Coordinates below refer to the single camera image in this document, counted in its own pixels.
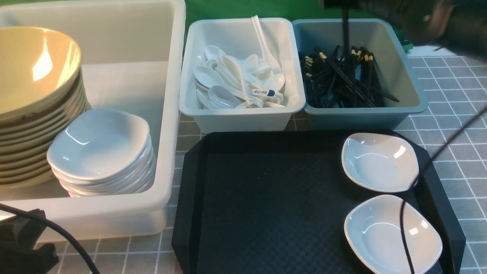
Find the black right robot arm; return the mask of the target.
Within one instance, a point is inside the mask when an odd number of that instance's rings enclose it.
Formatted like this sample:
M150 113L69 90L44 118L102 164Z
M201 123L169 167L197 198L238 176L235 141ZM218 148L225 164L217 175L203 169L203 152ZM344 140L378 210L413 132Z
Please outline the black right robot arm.
M367 11L400 28L416 46L432 45L486 61L485 0L320 0L322 8Z

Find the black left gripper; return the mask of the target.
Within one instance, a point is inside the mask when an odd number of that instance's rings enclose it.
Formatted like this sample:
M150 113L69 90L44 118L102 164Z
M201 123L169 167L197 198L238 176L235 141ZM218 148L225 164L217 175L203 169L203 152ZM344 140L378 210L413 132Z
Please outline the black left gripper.
M35 249L46 226L18 215L1 220L0 272L2 274L46 274L59 264L54 244Z

